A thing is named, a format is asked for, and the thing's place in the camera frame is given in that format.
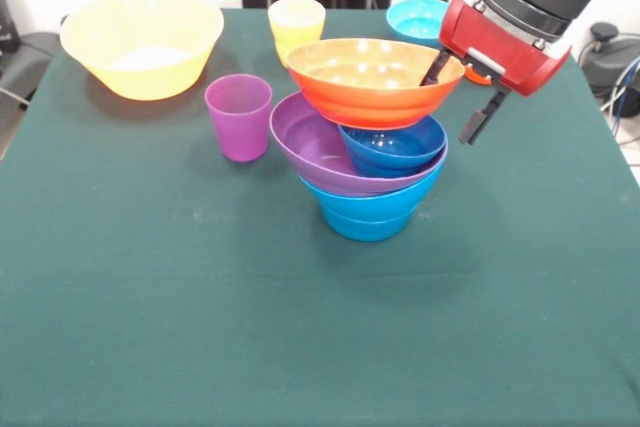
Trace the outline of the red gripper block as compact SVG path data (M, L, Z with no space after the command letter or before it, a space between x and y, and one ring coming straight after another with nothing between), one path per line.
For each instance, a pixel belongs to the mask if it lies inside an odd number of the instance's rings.
M487 104L476 110L458 140L473 145L511 90L530 96L541 89L571 54L568 41L547 41L502 18L484 0L451 0L443 18L441 49L419 86L439 83L451 51L477 72L485 69L507 88L496 88Z

